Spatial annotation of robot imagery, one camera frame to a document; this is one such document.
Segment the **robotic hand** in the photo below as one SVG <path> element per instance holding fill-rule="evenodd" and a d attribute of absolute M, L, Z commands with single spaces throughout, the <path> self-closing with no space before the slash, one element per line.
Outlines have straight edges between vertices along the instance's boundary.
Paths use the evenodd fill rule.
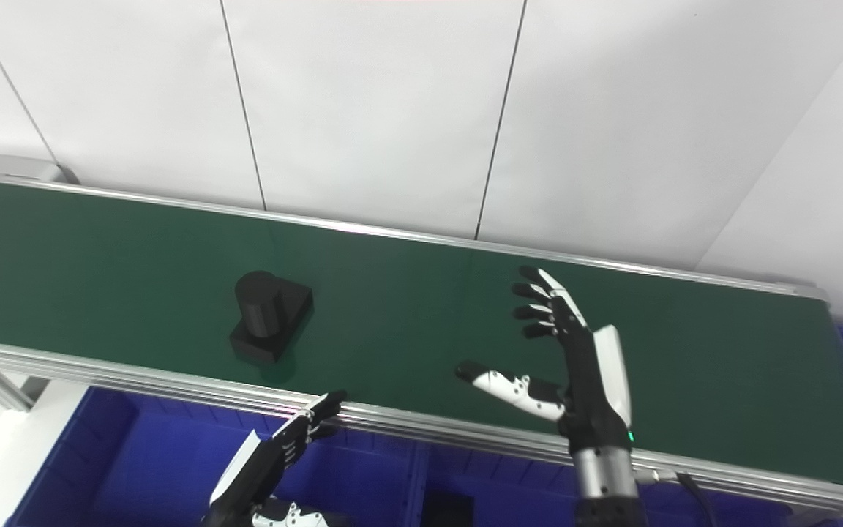
<path fill-rule="evenodd" d="M 531 283 L 513 285 L 513 293 L 533 300 L 513 317 L 533 319 L 522 328 L 527 338 L 555 337 L 565 353 L 568 387 L 465 361 L 456 374 L 473 386 L 529 414 L 558 423 L 568 438 L 581 501 L 575 524 L 594 527 L 645 526 L 645 514 L 633 477 L 629 433 L 629 385 L 616 328 L 594 332 L 571 294 L 548 273 L 521 267 Z"/>
<path fill-rule="evenodd" d="M 258 439 L 255 430 L 236 451 L 210 496 L 201 527 L 340 527 L 344 517 L 322 514 L 271 497 L 285 469 L 291 467 L 311 441 L 334 434 L 322 421 L 336 416 L 347 392 L 324 394 L 298 411 L 271 439 Z"/>

